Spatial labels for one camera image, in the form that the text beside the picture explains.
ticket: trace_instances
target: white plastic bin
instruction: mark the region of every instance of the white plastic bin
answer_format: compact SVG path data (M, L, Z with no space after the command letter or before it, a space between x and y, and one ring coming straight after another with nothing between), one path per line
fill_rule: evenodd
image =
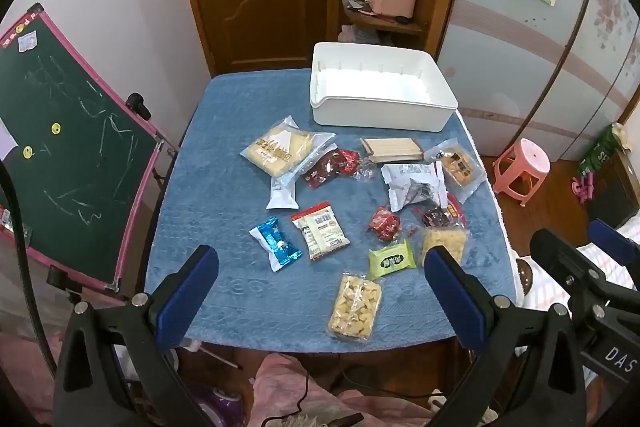
M321 125L441 131L458 101L431 55L318 42L309 90Z

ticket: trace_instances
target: blue gripper pad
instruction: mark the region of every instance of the blue gripper pad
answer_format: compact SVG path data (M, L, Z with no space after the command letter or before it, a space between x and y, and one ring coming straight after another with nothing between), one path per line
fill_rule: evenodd
M631 264L638 257L638 245L617 230L596 219L587 227L589 240L620 266Z
M149 322L161 353L178 347L218 277L218 254L200 245L176 273L162 280L152 295Z
M463 279L468 277L446 248L427 252L424 276L465 349L482 351L487 337L485 316L469 294Z

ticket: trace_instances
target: blue table cover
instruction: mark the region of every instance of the blue table cover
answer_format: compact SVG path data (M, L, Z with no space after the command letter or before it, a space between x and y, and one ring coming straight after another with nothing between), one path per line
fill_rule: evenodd
M378 170L369 183L346 176L309 188L296 183L300 209L329 201L348 247L315 262L302 234L291 223L295 210L265 210L270 178L240 155L242 149L292 115L301 129L331 131L341 148L362 152L361 137L413 137L423 149L457 137L472 151L465 129L453 115L440 133L321 126L309 105L310 70L257 71L215 77L200 102L175 163L158 221L146 274L147 292L177 271L193 250L208 244L220 256L220 275L188 330L192 339L267 351L374 351L453 336L421 268L382 278L383 297L367 343L327 334L342 273L368 273L367 252L381 248L366 226L373 211L388 203ZM462 267L492 295L515 299L513 275L498 213L488 184L463 210L472 233ZM410 209L404 209L401 217ZM303 256L278 272L249 230L276 216L285 237Z

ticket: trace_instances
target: cable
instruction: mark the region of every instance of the cable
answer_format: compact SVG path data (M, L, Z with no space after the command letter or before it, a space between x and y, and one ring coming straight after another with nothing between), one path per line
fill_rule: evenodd
M44 361L49 368L49 372L53 378L56 378L56 360L53 358L51 348L47 342L47 337L42 327L40 314L36 298L33 294L33 283L31 283L31 274L29 272L29 262L27 260L27 248L24 243L24 229L22 227L22 215L20 214L20 206L18 205L18 196L15 194L14 184L11 181L9 172L7 172L4 164L0 161L0 188L6 196L6 201L11 213L11 222L14 227L15 250L17 251L18 270L20 271L20 281L22 282L22 291L24 299L27 302L27 311L31 319L31 326L38 341L38 347L44 357Z
M434 396L444 396L442 393L431 393L431 394L417 394L417 395L412 395L412 394L401 394L401 393L396 393L396 391L390 391L388 389L382 389L379 387L371 387L370 385L365 385L363 383L360 382L356 382L351 380L351 378L347 377L347 373L344 370L344 366L342 365L342 358L340 357L340 353L338 353L338 364L340 365L340 371L342 372L342 377L349 382L351 385L354 385L355 387L359 387L361 389L369 389L370 391L378 391L379 393L385 393L385 394L389 394L391 396L394 396L396 398L404 398L405 400L419 400L421 398L431 398Z
M288 418L289 416L293 416L295 414L301 413L302 412L302 407L300 407L302 405L302 401L306 398L306 395L309 392L309 372L306 372L306 381L305 381L305 394L302 395L302 398L300 398L298 400L298 410L294 411L294 412L290 412L289 414L286 414L284 416L269 416L268 418L265 418L264 421L262 422L262 425L260 425L260 427L265 427L265 425L267 425L268 422L270 422L271 420L284 420L285 418Z

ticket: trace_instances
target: white wall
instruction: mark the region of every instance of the white wall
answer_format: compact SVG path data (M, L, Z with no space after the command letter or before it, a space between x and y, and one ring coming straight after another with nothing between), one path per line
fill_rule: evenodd
M179 141L210 80L189 0L15 0L0 34L35 2L118 95L140 92L154 121ZM154 195L145 195L149 206ZM0 244L0 310L24 316L14 258ZM68 316L51 308L61 304L51 288L36 284L44 320Z

